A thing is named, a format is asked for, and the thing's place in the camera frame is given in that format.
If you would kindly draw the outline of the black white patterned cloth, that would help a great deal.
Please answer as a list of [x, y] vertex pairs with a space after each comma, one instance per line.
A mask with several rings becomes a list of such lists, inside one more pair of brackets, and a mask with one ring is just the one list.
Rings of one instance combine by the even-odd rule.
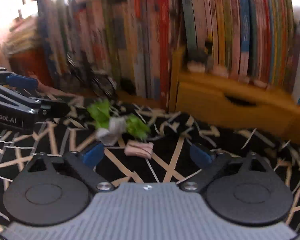
[[140, 125], [144, 138], [137, 138], [136, 129], [131, 128], [109, 140], [100, 140], [87, 111], [93, 99], [25, 89], [19, 93], [28, 98], [63, 101], [71, 110], [64, 118], [39, 120], [31, 132], [0, 127], [0, 232], [10, 223], [3, 194], [32, 157], [41, 152], [60, 157], [72, 151], [116, 186], [122, 182], [179, 182], [199, 171], [199, 158], [256, 153], [292, 191], [287, 224], [300, 234], [300, 144], [256, 128], [216, 127], [187, 113], [166, 113], [125, 102], [112, 103], [110, 114]]

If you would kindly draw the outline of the small pink candy packet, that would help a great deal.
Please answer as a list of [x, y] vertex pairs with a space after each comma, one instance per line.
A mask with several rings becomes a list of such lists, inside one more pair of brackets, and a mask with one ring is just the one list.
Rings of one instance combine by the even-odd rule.
[[138, 142], [130, 140], [124, 149], [126, 156], [137, 156], [145, 159], [151, 159], [153, 154], [152, 142]]

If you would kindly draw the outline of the stack of flat books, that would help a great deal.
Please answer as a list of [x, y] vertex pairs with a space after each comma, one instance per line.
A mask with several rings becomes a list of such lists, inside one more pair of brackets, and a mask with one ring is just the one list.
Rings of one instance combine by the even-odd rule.
[[4, 54], [8, 57], [41, 46], [36, 17], [28, 17], [10, 28], [10, 33], [4, 42]]

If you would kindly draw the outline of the red plastic crate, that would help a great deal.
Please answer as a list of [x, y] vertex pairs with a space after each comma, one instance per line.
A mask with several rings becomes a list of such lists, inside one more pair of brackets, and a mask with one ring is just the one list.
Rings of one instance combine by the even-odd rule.
[[10, 55], [8, 60], [13, 72], [23, 76], [34, 74], [44, 85], [53, 86], [42, 47], [30, 48]]

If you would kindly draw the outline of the wooden drawer shelf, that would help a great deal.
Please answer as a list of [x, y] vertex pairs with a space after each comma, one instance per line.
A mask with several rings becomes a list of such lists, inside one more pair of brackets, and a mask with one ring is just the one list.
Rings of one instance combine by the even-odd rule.
[[300, 108], [276, 87], [267, 89], [185, 69], [186, 49], [172, 56], [170, 111], [181, 111], [210, 125], [256, 128], [300, 144]]

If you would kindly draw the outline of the crumpled green wrapper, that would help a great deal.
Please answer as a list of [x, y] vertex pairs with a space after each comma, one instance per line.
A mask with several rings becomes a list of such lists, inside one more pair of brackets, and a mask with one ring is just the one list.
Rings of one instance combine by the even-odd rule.
[[136, 115], [111, 115], [111, 104], [108, 99], [98, 100], [87, 107], [94, 120], [96, 137], [107, 146], [113, 146], [123, 133], [128, 133], [137, 140], [145, 140], [150, 128]]

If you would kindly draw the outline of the miniature black bicycle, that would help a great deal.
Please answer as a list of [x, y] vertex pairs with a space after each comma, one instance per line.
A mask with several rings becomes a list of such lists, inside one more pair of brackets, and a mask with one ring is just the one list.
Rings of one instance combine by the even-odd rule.
[[85, 53], [81, 61], [75, 61], [70, 53], [67, 53], [66, 59], [70, 74], [79, 81], [81, 87], [108, 100], [117, 98], [116, 82], [104, 70], [93, 70], [95, 64], [89, 63]]

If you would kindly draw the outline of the row of upright books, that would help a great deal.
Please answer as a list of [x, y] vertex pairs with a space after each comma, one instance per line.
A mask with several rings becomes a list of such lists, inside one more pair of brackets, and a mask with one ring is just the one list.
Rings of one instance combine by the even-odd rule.
[[206, 49], [205, 73], [281, 87], [300, 106], [300, 0], [37, 0], [53, 85], [71, 90], [66, 55], [85, 53], [116, 90], [170, 100], [172, 55]]

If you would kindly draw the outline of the small figurine black hair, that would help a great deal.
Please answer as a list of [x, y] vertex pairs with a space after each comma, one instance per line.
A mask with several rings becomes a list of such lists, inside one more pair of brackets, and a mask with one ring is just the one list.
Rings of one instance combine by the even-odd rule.
[[211, 54], [206, 49], [189, 49], [187, 51], [187, 70], [192, 73], [205, 73]]

